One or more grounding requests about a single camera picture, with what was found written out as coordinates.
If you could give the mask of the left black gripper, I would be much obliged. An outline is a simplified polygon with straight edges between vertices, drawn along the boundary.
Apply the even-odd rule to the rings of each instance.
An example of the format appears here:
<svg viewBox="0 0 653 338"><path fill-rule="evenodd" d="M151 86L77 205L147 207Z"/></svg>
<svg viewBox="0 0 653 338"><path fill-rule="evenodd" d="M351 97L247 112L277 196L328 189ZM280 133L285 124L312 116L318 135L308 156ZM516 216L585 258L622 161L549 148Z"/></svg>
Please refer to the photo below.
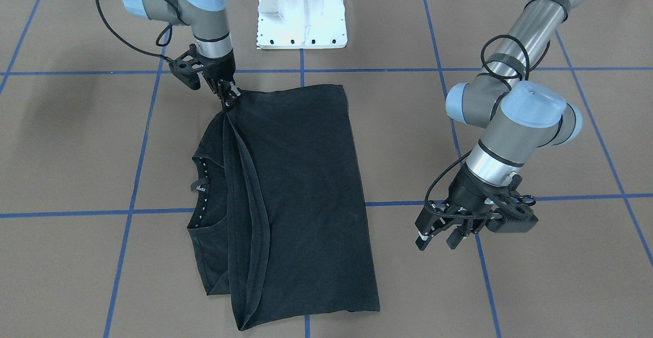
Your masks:
<svg viewBox="0 0 653 338"><path fill-rule="evenodd" d="M499 212L493 211L492 205L485 203L488 196L483 189L487 185L473 175L466 165L462 166L448 187L445 213L437 204L426 204L415 220L418 229L415 244L418 250L425 250L431 239L449 225L456 228L448 236L447 245L455 250L488 220L499 220Z"/></svg>

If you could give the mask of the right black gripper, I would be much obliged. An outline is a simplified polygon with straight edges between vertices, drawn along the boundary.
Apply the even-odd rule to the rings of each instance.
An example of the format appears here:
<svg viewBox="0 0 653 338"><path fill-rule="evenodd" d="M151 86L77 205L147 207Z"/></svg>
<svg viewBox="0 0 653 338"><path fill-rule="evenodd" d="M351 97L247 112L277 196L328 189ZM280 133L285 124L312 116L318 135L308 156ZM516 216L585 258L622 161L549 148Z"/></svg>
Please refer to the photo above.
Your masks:
<svg viewBox="0 0 653 338"><path fill-rule="evenodd" d="M235 54L227 53L219 58L202 56L202 74L205 82L214 87L214 94L224 110L228 110L242 96L235 85Z"/></svg>

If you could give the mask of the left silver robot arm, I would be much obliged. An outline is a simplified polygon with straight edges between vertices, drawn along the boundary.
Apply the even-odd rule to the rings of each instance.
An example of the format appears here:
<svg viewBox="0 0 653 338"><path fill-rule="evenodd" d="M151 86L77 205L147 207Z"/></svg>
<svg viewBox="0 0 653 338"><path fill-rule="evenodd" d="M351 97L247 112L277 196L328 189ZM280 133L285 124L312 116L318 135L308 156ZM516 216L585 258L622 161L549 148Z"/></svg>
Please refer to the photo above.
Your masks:
<svg viewBox="0 0 653 338"><path fill-rule="evenodd" d="M447 94L447 115L481 127L472 150L456 161L457 175L443 202L427 189L415 220L415 244L425 250L431 240L451 230L449 248L483 229L524 233L537 224L536 198L518 192L520 171L536 148L560 146L578 136L583 118L562 95L532 82L558 27L584 0L529 0L508 33L481 48L481 72Z"/></svg>

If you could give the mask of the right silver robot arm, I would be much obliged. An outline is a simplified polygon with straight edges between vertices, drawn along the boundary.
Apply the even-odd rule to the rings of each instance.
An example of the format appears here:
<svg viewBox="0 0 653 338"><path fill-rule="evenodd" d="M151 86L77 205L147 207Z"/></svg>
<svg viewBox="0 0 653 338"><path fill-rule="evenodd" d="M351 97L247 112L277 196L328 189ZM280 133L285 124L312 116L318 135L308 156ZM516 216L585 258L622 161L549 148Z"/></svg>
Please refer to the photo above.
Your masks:
<svg viewBox="0 0 653 338"><path fill-rule="evenodd" d="M124 8L142 19L173 26L189 26L194 43L177 57L167 59L172 74L189 89L200 79L221 100L232 106L240 96L235 85L235 55L227 17L227 0L122 0Z"/></svg>

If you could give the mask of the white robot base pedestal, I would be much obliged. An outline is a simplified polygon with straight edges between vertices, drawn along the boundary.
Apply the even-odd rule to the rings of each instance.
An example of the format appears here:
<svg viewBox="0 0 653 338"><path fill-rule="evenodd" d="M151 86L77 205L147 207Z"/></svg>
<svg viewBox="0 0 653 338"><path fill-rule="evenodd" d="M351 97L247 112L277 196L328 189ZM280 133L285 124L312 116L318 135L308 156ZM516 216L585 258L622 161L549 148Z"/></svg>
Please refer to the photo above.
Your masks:
<svg viewBox="0 0 653 338"><path fill-rule="evenodd" d="M344 0L259 0L260 49L345 48Z"/></svg>

